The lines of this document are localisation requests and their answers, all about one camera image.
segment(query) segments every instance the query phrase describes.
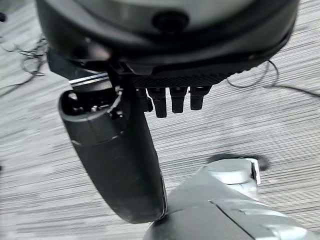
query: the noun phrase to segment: striped carpet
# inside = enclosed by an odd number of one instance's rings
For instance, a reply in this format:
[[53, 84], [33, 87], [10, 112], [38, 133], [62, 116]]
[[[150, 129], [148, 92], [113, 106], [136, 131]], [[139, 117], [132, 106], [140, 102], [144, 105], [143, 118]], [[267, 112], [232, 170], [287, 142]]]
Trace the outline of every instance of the striped carpet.
[[[6, 1], [0, 1], [1, 7]], [[6, 48], [34, 46], [41, 32], [31, 0], [6, 8], [0, 25]], [[0, 50], [0, 94], [29, 77], [22, 56]], [[320, 93], [320, 0], [302, 0], [290, 43], [273, 58], [280, 84]], [[69, 143], [57, 113], [68, 81], [43, 67], [45, 76], [0, 99], [0, 239], [135, 240], [146, 224], [119, 219], [97, 193]], [[232, 77], [248, 84], [254, 71]], [[271, 168], [262, 174], [263, 203], [320, 233], [320, 99], [288, 89], [236, 89], [225, 81], [205, 97], [202, 111], [146, 118], [168, 191], [218, 153], [261, 154]]]

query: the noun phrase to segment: black plastic housing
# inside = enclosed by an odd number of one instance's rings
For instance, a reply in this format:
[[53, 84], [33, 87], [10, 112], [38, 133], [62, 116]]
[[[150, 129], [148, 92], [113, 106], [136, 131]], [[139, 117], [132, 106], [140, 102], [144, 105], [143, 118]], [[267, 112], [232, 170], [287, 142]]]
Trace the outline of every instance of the black plastic housing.
[[58, 108], [93, 184], [123, 220], [147, 223], [164, 216], [166, 192], [158, 156], [135, 92], [124, 91], [114, 119], [109, 108], [76, 115], [62, 94]]

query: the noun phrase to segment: gray robot arm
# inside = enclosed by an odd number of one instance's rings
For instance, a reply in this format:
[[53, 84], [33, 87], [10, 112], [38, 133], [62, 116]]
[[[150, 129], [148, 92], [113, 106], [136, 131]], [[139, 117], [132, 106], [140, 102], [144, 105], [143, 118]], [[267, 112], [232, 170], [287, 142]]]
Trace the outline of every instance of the gray robot arm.
[[168, 195], [167, 216], [150, 226], [144, 240], [316, 240], [256, 197], [250, 161], [210, 163]]

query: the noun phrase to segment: black cable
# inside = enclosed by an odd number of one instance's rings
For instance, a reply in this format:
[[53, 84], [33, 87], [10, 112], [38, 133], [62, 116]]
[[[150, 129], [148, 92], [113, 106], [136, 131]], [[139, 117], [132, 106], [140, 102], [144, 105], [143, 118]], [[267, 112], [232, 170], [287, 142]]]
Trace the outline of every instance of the black cable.
[[[41, 77], [45, 75], [43, 72], [40, 72], [40, 69], [43, 66], [43, 64], [46, 62], [45, 57], [46, 57], [47, 45], [48, 45], [47, 40], [44, 38], [42, 34], [40, 35], [39, 40], [36, 42], [35, 47], [31, 50], [22, 50], [16, 44], [14, 44], [14, 49], [6, 49], [2, 45], [5, 41], [6, 40], [3, 37], [0, 37], [0, 47], [6, 52], [9, 52], [9, 53], [17, 52], [23, 55], [24, 58], [22, 59], [20, 64], [21, 68], [26, 73], [30, 73], [31, 76], [27, 80], [21, 83], [11, 84], [11, 85], [2, 87], [2, 89], [8, 88], [8, 87], [12, 87], [12, 88], [4, 92], [3, 94], [0, 94], [0, 97], [3, 97], [13, 92], [14, 90], [20, 88], [24, 84], [31, 82], [36, 77]], [[33, 66], [34, 69], [29, 68], [30, 62], [32, 63], [31, 66]]]
[[280, 72], [279, 72], [277, 66], [274, 64], [274, 62], [272, 62], [271, 60], [268, 60], [268, 62], [274, 67], [274, 69], [276, 71], [276, 78], [275, 78], [274, 82], [270, 86], [264, 86], [265, 89], [267, 89], [267, 88], [290, 89], [290, 90], [294, 90], [294, 91], [297, 91], [297, 92], [300, 92], [300, 93], [304, 93], [304, 94], [310, 95], [312, 97], [320, 98], [320, 94], [317, 94], [317, 93], [312, 92], [312, 91], [308, 91], [308, 90], [301, 89], [301, 88], [294, 87], [294, 86], [290, 86], [290, 85], [284, 85], [284, 84], [277, 85], [277, 83], [279, 81], [279, 78], [280, 78]]
[[[298, 87], [294, 87], [294, 86], [290, 86], [290, 85], [278, 85], [278, 81], [280, 79], [280, 72], [279, 72], [279, 69], [277, 68], [277, 66], [275, 65], [275, 63], [271, 60], [268, 60], [268, 63], [271, 64], [273, 66], [273, 68], [275, 69], [276, 71], [276, 78], [275, 80], [273, 81], [273, 83], [269, 86], [263, 86], [263, 88], [265, 89], [268, 89], [268, 88], [283, 88], [283, 89], [290, 89], [290, 90], [294, 90], [294, 91], [297, 91], [297, 92], [300, 92], [300, 93], [304, 93], [304, 94], [307, 94], [307, 95], [310, 95], [312, 97], [317, 97], [317, 98], [320, 98], [320, 94], [317, 94], [317, 93], [314, 93], [312, 91], [308, 91], [308, 90], [304, 90], [304, 89], [301, 89], [301, 88], [298, 88]], [[231, 83], [229, 81], [229, 79], [227, 79], [227, 83], [229, 85], [231, 85], [232, 87], [235, 87], [235, 88], [241, 88], [241, 89], [245, 89], [245, 88], [249, 88], [249, 87], [253, 87], [257, 84], [259, 84], [262, 79], [266, 76], [266, 73], [267, 71], [269, 70], [269, 64], [267, 65], [267, 67], [265, 68], [266, 70], [264, 71], [263, 73], [263, 76], [261, 78], [259, 78], [256, 82], [250, 84], [250, 85], [246, 85], [246, 86], [239, 86], [239, 85], [235, 85], [233, 83]]]
[[269, 62], [266, 65], [266, 68], [265, 68], [265, 70], [263, 72], [263, 75], [257, 81], [255, 81], [254, 83], [251, 83], [249, 85], [240, 86], [240, 85], [233, 84], [232, 82], [230, 82], [229, 78], [227, 78], [226, 81], [232, 87], [235, 87], [235, 88], [238, 88], [238, 89], [246, 89], [246, 88], [250, 88], [250, 87], [253, 87], [253, 86], [259, 84], [265, 78], [265, 76], [266, 76], [268, 71], [269, 71]]

